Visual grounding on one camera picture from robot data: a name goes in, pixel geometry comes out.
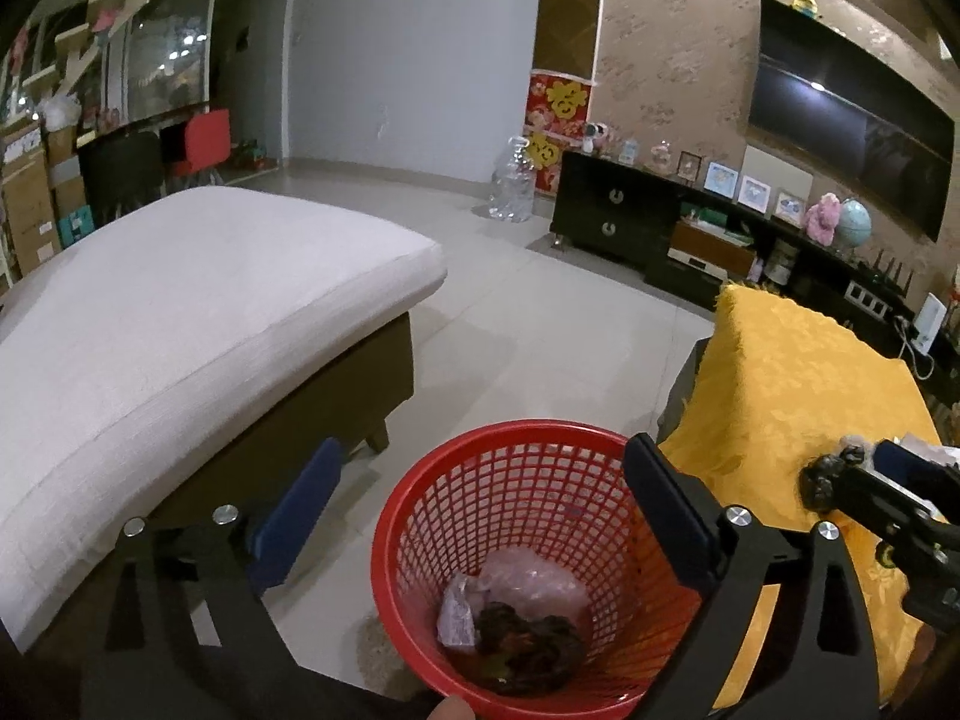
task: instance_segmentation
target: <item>red plastic basket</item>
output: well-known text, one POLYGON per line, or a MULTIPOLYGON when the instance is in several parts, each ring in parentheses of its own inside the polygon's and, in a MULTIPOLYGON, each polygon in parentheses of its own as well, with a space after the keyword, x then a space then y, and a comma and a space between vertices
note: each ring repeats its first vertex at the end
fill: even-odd
POLYGON ((620 461, 626 439, 554 420, 504 422, 434 449, 392 492, 373 537, 373 598, 400 656, 431 688, 463 696, 487 720, 626 716, 699 608, 677 584, 637 509, 620 461), (562 690, 498 696, 462 677, 437 642, 454 571, 487 552, 528 546, 589 589, 589 659, 562 690))

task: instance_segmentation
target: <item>white device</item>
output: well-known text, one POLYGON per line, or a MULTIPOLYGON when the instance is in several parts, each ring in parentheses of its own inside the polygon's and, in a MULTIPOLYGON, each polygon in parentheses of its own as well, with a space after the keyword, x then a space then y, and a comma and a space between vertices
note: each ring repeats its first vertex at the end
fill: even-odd
POLYGON ((688 265, 690 268, 704 271, 705 274, 713 276, 713 278, 718 278, 721 281, 725 282, 729 279, 726 269, 720 268, 720 266, 714 265, 713 263, 705 262, 698 257, 694 257, 692 254, 680 251, 678 248, 671 248, 671 250, 666 253, 666 256, 671 260, 676 260, 679 263, 688 265))
POLYGON ((920 354, 928 355, 930 346, 933 346, 933 340, 937 337, 944 318, 947 317, 947 306, 940 303, 933 295, 927 295, 923 302, 923 308, 920 314, 913 320, 913 326, 917 330, 917 338, 910 343, 913 344, 916 351, 920 354))

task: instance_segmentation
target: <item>white wall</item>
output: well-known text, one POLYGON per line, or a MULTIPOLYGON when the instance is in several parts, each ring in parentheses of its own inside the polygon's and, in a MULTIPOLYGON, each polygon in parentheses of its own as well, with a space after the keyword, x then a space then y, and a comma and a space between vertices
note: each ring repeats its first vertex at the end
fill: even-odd
POLYGON ((234 143, 253 139, 267 156, 281 156, 283 20, 287 0, 232 0, 229 12, 214 9, 213 50, 227 50, 221 65, 218 103, 230 111, 234 143), (247 50, 232 50, 237 35, 250 28, 247 50))
POLYGON ((490 180, 523 122, 538 0, 295 0, 294 157, 490 180))

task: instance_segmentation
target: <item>red chair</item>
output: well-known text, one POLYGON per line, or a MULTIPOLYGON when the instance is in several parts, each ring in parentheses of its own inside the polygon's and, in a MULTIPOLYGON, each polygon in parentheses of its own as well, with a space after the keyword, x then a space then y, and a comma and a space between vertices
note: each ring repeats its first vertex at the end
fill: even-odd
POLYGON ((216 167, 230 156, 230 113, 226 108, 202 113, 184 127, 186 159, 168 165, 178 178, 216 167))

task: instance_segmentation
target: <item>pink stuffed toy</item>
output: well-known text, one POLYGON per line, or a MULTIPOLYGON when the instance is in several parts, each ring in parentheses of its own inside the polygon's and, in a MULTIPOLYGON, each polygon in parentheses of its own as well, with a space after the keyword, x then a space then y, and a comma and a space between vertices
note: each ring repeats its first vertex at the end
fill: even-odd
POLYGON ((838 223, 840 200, 832 191, 821 197, 816 205, 811 205, 803 217, 806 234, 825 247, 833 243, 833 230, 838 223))

